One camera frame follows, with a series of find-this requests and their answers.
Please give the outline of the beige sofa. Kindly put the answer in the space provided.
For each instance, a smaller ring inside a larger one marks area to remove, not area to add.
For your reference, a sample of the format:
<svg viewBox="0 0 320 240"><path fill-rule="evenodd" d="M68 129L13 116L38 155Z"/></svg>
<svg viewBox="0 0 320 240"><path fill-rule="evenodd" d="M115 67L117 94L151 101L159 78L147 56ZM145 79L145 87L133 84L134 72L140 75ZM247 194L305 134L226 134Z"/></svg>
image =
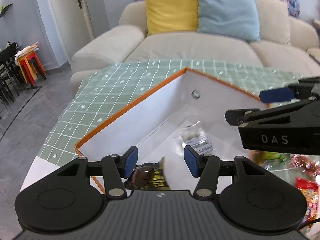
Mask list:
<svg viewBox="0 0 320 240"><path fill-rule="evenodd" d="M244 40L196 31L149 35L144 2L127 5L119 24L89 42L71 61L71 90L96 70L114 63L141 60L219 60L300 70L306 77L319 75L319 38L316 29L297 18L290 19L290 43Z"/></svg>

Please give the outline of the dark braised egg packet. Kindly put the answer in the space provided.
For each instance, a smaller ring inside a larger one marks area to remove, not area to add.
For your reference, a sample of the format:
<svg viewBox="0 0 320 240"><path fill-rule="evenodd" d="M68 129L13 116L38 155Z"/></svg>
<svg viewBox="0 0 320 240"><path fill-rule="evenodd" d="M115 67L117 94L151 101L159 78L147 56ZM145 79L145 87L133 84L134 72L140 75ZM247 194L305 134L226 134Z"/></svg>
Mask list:
<svg viewBox="0 0 320 240"><path fill-rule="evenodd" d="M136 165L131 176L124 182L128 190L167 191L170 187L164 176L164 160L157 163Z"/></svg>

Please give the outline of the light blue cushion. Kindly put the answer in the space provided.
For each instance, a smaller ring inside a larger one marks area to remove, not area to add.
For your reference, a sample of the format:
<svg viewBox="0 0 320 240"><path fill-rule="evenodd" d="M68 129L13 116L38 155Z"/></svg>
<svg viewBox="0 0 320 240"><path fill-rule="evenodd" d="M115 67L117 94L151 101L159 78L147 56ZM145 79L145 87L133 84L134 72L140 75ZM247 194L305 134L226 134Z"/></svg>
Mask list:
<svg viewBox="0 0 320 240"><path fill-rule="evenodd" d="M260 40L260 21L255 0L198 0L199 33Z"/></svg>

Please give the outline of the red stool stack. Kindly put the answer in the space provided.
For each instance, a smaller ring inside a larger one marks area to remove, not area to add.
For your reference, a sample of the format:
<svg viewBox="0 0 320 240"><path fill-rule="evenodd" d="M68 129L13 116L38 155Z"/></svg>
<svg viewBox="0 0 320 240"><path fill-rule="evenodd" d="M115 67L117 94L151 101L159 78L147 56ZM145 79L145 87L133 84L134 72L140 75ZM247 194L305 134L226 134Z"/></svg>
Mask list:
<svg viewBox="0 0 320 240"><path fill-rule="evenodd" d="M35 86L35 80L38 76L42 77L44 80L47 79L46 72L34 50L25 55L21 55L16 61L25 82L31 85L31 87Z"/></svg>

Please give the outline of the clear white balls packet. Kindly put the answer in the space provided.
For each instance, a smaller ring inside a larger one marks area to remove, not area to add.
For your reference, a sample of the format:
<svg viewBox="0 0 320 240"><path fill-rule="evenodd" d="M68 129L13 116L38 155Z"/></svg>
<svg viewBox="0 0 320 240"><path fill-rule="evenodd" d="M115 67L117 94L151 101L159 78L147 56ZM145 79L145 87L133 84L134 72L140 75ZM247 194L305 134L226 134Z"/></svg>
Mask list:
<svg viewBox="0 0 320 240"><path fill-rule="evenodd" d="M213 155L216 151L200 120L182 128L179 132L179 140L183 148L191 146L200 155Z"/></svg>

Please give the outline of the yellow cushion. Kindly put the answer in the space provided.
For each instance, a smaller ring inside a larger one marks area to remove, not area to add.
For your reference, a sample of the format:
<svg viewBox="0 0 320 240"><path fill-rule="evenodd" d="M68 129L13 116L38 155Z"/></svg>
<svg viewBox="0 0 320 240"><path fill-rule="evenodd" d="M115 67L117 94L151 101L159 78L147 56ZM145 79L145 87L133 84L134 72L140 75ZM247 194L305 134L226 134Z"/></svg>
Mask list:
<svg viewBox="0 0 320 240"><path fill-rule="evenodd" d="M198 0L145 0L148 34L196 31Z"/></svg>

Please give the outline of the large red snack bag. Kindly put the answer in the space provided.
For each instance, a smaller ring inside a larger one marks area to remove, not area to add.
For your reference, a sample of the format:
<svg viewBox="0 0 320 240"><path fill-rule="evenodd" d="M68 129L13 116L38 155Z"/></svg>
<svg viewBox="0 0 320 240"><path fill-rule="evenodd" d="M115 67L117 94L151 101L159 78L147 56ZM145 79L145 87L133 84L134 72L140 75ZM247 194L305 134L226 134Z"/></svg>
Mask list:
<svg viewBox="0 0 320 240"><path fill-rule="evenodd" d="M295 186L304 195L307 202L307 210L303 223L316 219L319 206L319 185L315 181L296 178Z"/></svg>

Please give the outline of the green checked tablecloth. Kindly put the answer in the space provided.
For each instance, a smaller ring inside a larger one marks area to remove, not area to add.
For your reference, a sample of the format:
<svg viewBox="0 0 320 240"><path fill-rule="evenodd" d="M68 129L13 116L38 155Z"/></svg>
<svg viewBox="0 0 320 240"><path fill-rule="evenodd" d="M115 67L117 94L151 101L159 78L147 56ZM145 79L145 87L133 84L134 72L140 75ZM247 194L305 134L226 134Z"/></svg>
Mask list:
<svg viewBox="0 0 320 240"><path fill-rule="evenodd" d="M283 87L305 77L300 70L280 70L219 60L143 60L114 63L96 70L80 87L48 134L37 156L62 166L76 156L84 135L161 81L188 67L211 75L248 94Z"/></svg>

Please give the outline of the white door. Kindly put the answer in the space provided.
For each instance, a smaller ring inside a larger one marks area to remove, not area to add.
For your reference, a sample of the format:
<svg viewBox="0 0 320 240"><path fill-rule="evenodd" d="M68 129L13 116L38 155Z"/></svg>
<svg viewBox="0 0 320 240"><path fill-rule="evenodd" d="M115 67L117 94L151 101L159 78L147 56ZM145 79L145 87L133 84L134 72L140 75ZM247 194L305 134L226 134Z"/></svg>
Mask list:
<svg viewBox="0 0 320 240"><path fill-rule="evenodd" d="M67 59L94 38L85 0L49 0L55 25Z"/></svg>

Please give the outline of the black dining chair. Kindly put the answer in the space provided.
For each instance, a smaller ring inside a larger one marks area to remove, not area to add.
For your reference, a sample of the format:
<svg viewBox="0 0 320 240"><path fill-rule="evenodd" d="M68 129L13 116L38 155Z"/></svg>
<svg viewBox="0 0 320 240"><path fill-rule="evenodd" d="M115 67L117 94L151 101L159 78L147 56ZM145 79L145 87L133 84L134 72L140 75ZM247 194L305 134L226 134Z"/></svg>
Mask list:
<svg viewBox="0 0 320 240"><path fill-rule="evenodd" d="M11 43L7 48L1 51L1 84L9 88L7 80L10 81L17 96L20 96L18 87L23 85L20 68L15 63L17 53L16 42Z"/></svg>

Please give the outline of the beige cushion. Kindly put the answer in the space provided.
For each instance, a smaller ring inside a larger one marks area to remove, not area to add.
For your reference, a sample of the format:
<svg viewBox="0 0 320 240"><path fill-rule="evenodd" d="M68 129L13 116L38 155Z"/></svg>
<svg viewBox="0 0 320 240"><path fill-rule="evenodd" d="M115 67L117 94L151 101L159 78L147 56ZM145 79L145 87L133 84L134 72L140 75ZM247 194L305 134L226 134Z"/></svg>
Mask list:
<svg viewBox="0 0 320 240"><path fill-rule="evenodd" d="M255 0L260 21L260 38L279 44L290 43L290 19L286 3Z"/></svg>

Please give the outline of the orange cardboard box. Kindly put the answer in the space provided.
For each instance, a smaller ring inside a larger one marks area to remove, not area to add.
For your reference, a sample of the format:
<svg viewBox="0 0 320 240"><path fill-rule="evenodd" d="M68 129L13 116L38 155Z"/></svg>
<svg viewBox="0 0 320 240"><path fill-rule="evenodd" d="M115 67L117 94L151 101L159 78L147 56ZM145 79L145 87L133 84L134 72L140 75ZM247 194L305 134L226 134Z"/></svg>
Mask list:
<svg viewBox="0 0 320 240"><path fill-rule="evenodd" d="M215 77L184 68L139 96L91 130L75 145L78 155L99 161L138 148L138 164L164 161L172 190L194 191L194 178L183 158L180 132L199 124L222 160L250 155L238 129L225 120L229 109L268 109L257 96Z"/></svg>

